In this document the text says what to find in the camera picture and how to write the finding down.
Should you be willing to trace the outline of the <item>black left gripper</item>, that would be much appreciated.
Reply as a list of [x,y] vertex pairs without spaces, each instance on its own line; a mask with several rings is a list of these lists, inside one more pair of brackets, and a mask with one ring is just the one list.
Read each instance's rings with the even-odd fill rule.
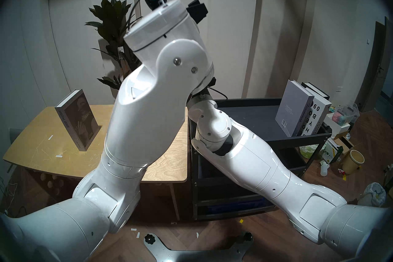
[[193,18],[195,23],[200,23],[208,14],[208,10],[204,3],[194,0],[188,4],[187,12]]

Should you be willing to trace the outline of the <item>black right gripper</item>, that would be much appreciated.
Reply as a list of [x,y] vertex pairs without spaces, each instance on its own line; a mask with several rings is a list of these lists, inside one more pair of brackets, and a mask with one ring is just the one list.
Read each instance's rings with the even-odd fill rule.
[[209,90],[208,90],[208,88],[214,86],[215,84],[216,84],[216,78],[213,77],[212,80],[209,82],[209,84],[203,90],[201,90],[198,93],[195,93],[195,94],[191,95],[191,97],[193,98],[193,97],[198,96],[200,94],[211,95]]

